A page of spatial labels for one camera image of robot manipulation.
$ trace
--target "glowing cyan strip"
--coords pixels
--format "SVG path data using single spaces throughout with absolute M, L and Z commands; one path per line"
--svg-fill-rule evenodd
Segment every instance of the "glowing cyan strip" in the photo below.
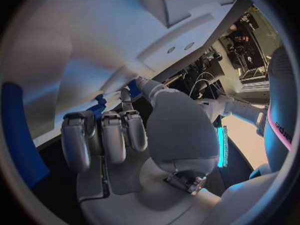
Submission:
M 217 137 L 219 140 L 219 144 L 220 144 L 220 155 L 219 155 L 219 161 L 217 166 L 219 168 L 223 167 L 223 159 L 224 159 L 224 138 L 223 138 L 223 128 L 222 127 L 218 127 L 217 128 Z
M 273 132 L 276 134 L 276 136 L 279 138 L 279 140 L 283 143 L 283 145 L 289 150 L 292 150 L 292 146 L 289 140 L 286 139 L 286 137 L 278 130 L 278 128 L 276 127 L 275 123 L 273 122 L 272 118 L 271 118 L 271 112 L 270 112 L 270 106 L 268 107 L 267 110 L 267 120 L 270 124 L 270 127 L 272 128 Z

